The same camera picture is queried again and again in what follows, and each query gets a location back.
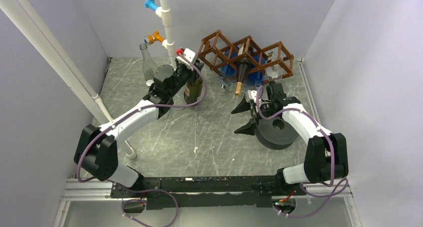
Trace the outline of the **green bottle grey cap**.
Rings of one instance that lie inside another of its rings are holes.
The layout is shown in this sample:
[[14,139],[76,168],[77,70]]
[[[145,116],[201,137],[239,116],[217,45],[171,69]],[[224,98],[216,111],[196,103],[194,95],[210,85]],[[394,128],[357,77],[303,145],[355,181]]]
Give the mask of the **green bottle grey cap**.
[[186,104],[192,104],[198,100],[202,93],[203,80],[200,77],[193,77],[185,84],[184,100]]

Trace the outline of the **clear bottle dark label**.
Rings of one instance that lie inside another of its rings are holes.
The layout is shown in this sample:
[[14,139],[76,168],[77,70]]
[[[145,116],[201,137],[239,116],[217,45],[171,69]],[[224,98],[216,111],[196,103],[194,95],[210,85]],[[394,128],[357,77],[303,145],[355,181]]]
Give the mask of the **clear bottle dark label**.
[[158,66],[155,63],[155,61],[152,59],[148,50],[148,46],[145,43],[141,43],[139,45],[139,48],[142,54],[142,60],[143,60],[142,71],[143,71],[145,81],[154,80]]

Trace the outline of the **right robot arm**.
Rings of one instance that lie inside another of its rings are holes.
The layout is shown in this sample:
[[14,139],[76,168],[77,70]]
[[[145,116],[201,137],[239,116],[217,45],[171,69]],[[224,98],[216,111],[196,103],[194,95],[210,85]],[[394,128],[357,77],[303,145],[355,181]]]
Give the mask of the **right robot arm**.
[[307,145],[302,164],[277,171],[275,189],[288,194],[298,183],[325,183],[345,178],[349,173],[347,142],[341,133],[334,133],[313,118],[296,97],[288,97],[281,83],[271,81],[267,87],[247,91],[232,114],[250,112],[249,122],[236,129],[236,134],[255,136],[270,149],[286,148],[289,142],[282,140],[281,129],[274,127],[280,121],[292,129]]

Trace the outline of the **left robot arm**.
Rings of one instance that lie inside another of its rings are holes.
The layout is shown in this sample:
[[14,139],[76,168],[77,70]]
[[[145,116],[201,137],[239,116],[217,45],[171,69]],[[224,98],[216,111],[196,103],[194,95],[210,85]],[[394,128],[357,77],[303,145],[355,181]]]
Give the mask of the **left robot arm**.
[[118,146],[174,107],[173,97],[189,80],[199,76],[203,66],[199,60],[192,64],[178,61],[176,68],[168,64],[160,66],[150,81],[149,92],[138,104],[108,123],[84,127],[74,155],[77,180],[84,182],[80,171],[85,170],[93,179],[118,183],[129,196],[139,196],[144,188],[144,177],[119,162]]

